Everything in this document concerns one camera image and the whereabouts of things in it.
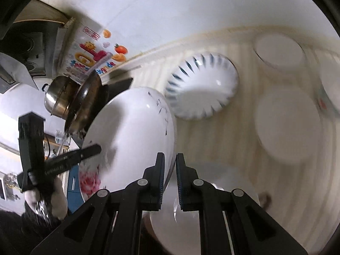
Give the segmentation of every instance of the flower decal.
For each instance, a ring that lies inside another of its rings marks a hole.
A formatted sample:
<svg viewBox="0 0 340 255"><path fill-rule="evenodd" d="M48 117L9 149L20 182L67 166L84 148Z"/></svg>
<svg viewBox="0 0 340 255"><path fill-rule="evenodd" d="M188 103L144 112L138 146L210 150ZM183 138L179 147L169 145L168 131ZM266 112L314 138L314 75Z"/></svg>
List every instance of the flower decal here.
<svg viewBox="0 0 340 255"><path fill-rule="evenodd" d="M100 189L100 183L98 172L79 172L79 186L85 201Z"/></svg>

